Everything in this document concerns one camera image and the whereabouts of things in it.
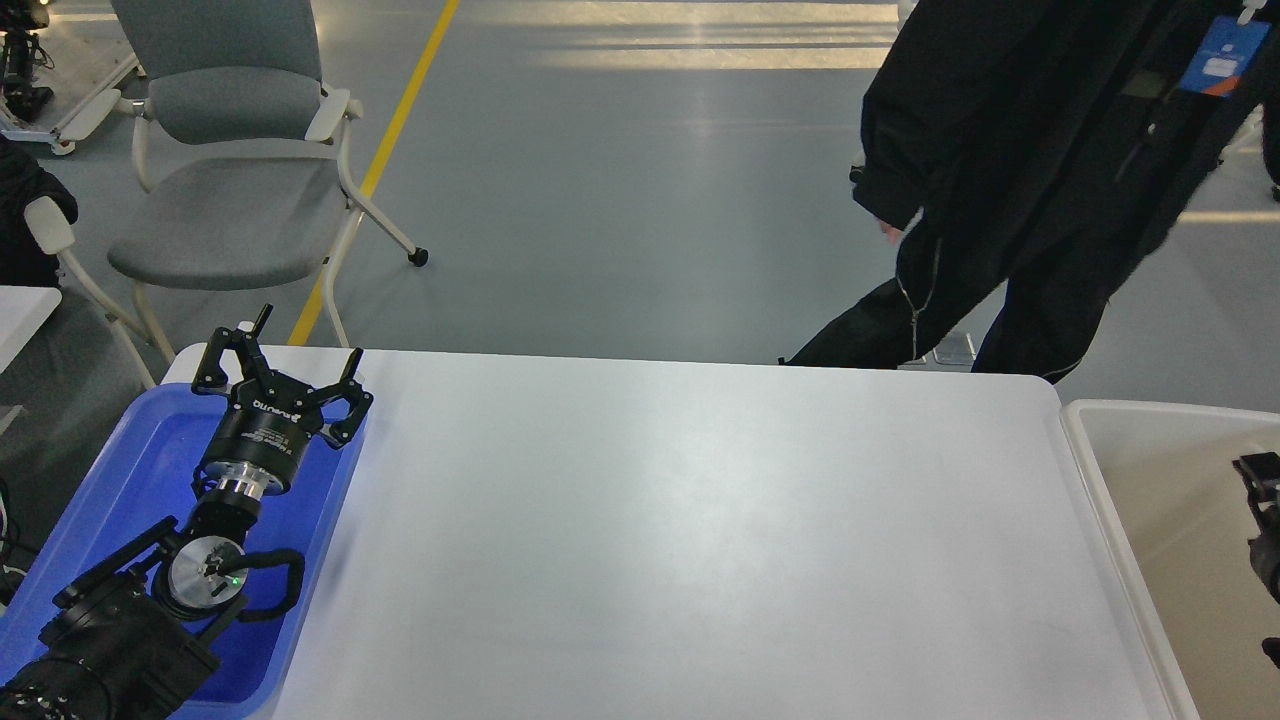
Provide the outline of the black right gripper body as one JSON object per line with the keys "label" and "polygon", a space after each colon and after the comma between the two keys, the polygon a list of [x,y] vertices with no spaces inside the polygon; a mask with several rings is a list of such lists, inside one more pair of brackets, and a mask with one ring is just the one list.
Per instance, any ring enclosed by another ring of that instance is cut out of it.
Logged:
{"label": "black right gripper body", "polygon": [[1270,597],[1279,603],[1279,533],[1262,530],[1248,541],[1249,562]]}

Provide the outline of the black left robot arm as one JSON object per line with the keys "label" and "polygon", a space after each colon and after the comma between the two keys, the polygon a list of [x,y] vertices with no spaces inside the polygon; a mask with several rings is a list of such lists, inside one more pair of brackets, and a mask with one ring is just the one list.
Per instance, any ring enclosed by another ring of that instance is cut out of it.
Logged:
{"label": "black left robot arm", "polygon": [[5,719],[242,719],[300,637],[374,397],[212,332],[134,401],[3,619]]}

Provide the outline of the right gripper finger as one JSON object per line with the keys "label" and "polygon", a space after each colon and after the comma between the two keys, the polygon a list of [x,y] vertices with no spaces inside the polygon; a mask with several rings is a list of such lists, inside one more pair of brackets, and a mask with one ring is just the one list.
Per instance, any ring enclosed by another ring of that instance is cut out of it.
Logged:
{"label": "right gripper finger", "polygon": [[1245,501],[1252,518],[1262,532],[1277,528],[1277,452],[1247,454],[1233,461],[1245,487]]}

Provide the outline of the robot base far left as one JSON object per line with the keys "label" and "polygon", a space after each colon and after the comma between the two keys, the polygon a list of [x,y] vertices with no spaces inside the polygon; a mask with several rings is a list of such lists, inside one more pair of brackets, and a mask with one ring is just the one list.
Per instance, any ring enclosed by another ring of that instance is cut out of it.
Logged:
{"label": "robot base far left", "polygon": [[3,136],[73,152],[143,74],[108,1],[4,1]]}

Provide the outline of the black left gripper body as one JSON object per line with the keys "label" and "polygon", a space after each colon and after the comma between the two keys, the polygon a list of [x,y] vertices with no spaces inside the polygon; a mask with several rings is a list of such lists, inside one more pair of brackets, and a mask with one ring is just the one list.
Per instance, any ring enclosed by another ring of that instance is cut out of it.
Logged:
{"label": "black left gripper body", "polygon": [[232,386],[227,413],[198,461],[200,480],[211,486],[236,468],[252,466],[269,477],[266,495],[288,492],[323,424],[317,407],[305,404],[314,391],[283,373]]}

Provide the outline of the person's hand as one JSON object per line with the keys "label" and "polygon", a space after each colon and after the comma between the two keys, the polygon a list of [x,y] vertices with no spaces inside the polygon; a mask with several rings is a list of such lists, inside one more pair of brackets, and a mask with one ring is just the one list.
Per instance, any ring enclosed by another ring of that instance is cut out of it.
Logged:
{"label": "person's hand", "polygon": [[901,243],[902,237],[905,236],[905,231],[904,229],[897,228],[897,227],[890,224],[888,222],[883,222],[883,220],[878,220],[878,227],[879,227],[881,233],[884,236],[886,241],[890,245],[897,246],[897,245]]}

